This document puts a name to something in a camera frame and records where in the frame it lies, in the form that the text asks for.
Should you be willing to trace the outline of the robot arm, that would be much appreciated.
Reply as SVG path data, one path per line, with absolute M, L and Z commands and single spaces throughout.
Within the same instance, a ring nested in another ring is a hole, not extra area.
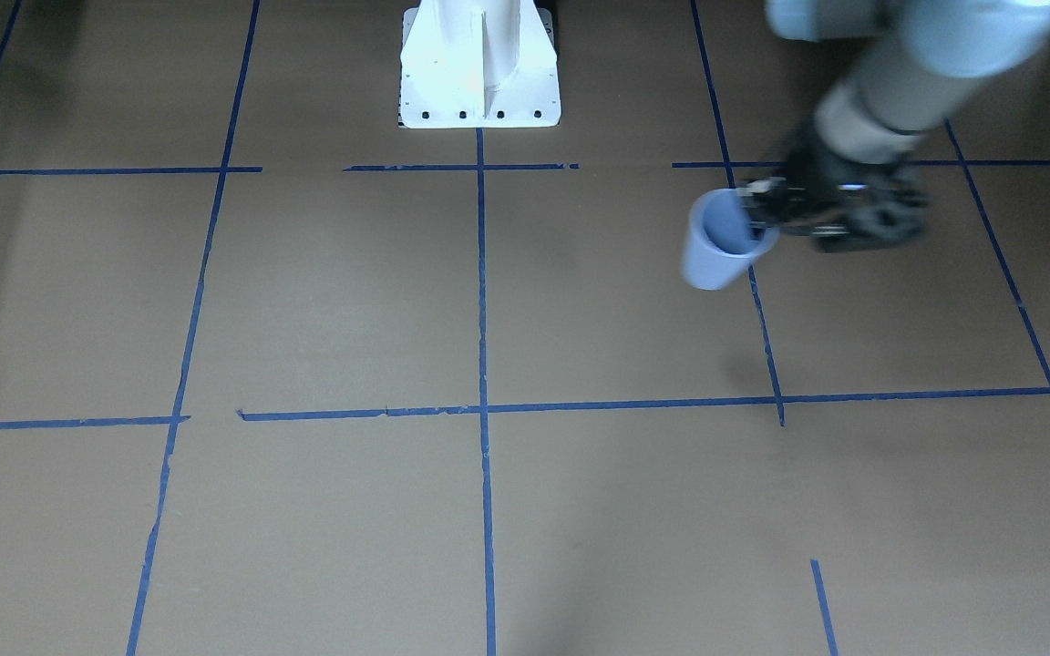
M 1050 40 L 1050 1 L 766 1 L 764 13 L 785 40 L 872 40 L 784 137 L 779 165 L 738 188 L 755 229 L 830 252 L 920 236 L 914 149 Z

